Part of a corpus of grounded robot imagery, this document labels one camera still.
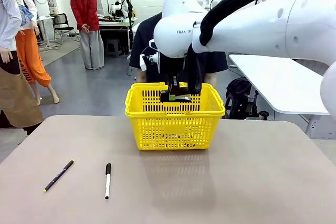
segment basket rim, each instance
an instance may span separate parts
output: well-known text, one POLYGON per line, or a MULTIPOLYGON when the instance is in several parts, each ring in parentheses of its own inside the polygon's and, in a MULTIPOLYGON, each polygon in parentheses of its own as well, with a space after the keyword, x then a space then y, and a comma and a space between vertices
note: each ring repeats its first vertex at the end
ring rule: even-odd
MULTIPOLYGON (((187 86, 187 83, 180 82, 181 86, 187 86)), ((211 84, 202 83, 203 87, 209 87, 213 96, 217 98, 218 105, 220 107, 220 111, 186 111, 186 113, 179 114, 168 114, 168 111, 160 111, 160 112, 130 112, 129 105, 133 95, 133 90, 136 87, 157 87, 157 86, 167 86, 164 82, 154 82, 154 83, 135 83, 131 86, 130 90, 127 92, 126 100, 125 100, 125 115, 129 118, 157 118, 159 116, 165 116, 168 118, 185 118, 186 116, 191 118, 213 118, 213 117, 221 117, 225 114, 224 103, 221 97, 219 96, 216 89, 211 84)))

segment person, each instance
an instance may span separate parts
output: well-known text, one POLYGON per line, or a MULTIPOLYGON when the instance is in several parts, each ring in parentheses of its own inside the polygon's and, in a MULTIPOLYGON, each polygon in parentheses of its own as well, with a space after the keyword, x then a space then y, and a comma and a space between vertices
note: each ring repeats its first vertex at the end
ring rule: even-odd
POLYGON ((43 116, 18 61, 15 36, 22 18, 16 0, 0 0, 0 20, 0 108, 11 125, 23 128, 29 135, 43 116))
POLYGON ((48 88, 52 99, 54 100, 54 104, 56 104, 59 102, 58 95, 51 85, 51 77, 46 72, 38 51, 36 39, 36 36, 39 34, 39 29, 36 25, 37 7, 33 0, 16 1, 19 5, 26 4, 29 11, 34 14, 31 22, 22 26, 15 37, 22 72, 35 94, 37 105, 40 105, 41 103, 41 95, 37 88, 36 81, 43 87, 48 88))
MULTIPOLYGON (((140 54, 149 45, 149 41, 154 37, 154 28, 160 21, 162 13, 159 13, 143 21, 135 34, 130 66, 138 68, 137 82, 167 82, 167 76, 159 74, 157 66, 147 66, 147 71, 140 69, 140 54)), ((151 48, 146 50, 146 54, 154 54, 151 48)), ((199 66, 202 73, 203 82, 216 87, 216 73, 227 69, 226 56, 224 52, 211 52, 198 55, 199 66)), ((179 81, 187 82, 187 66, 179 74, 179 81)))
POLYGON ((70 0, 77 21, 84 66, 88 70, 104 67, 104 45, 100 36, 97 0, 70 0))

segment black marker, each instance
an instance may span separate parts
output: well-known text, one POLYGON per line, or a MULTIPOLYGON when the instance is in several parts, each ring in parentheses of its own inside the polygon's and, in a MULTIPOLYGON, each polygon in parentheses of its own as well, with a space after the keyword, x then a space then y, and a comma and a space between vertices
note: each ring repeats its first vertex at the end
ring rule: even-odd
POLYGON ((105 191, 105 199, 109 198, 110 194, 110 180, 111 180, 111 164, 108 163, 106 165, 106 191, 105 191))
POLYGON ((53 184, 67 171, 67 169, 70 168, 70 166, 74 163, 74 159, 72 159, 69 164, 66 165, 66 167, 64 167, 64 169, 49 183, 49 185, 46 186, 46 188, 44 188, 44 192, 46 192, 47 190, 49 190, 53 184))

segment plastic shopping basket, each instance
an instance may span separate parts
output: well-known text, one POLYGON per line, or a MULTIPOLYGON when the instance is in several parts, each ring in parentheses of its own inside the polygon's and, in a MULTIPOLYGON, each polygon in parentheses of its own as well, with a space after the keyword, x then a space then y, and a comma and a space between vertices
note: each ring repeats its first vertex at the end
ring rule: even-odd
POLYGON ((161 83, 132 85, 125 114, 130 118, 140 150, 207 149, 219 119, 225 114, 223 101, 210 84, 202 84, 201 95, 191 103, 160 101, 161 83))

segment hand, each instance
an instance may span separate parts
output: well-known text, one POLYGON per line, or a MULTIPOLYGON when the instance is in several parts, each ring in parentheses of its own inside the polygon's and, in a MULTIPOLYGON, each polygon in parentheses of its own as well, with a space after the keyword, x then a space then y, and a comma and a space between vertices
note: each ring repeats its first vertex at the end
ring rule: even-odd
POLYGON ((31 21, 30 24, 31 24, 32 29, 34 30, 36 36, 38 36, 40 34, 40 30, 38 29, 37 24, 34 21, 31 21))
POLYGON ((82 31, 88 34, 90 32, 90 26, 88 26, 87 24, 82 25, 82 31))
POLYGON ((9 63, 9 61, 13 59, 12 53, 7 48, 0 47, 0 55, 3 63, 9 63))

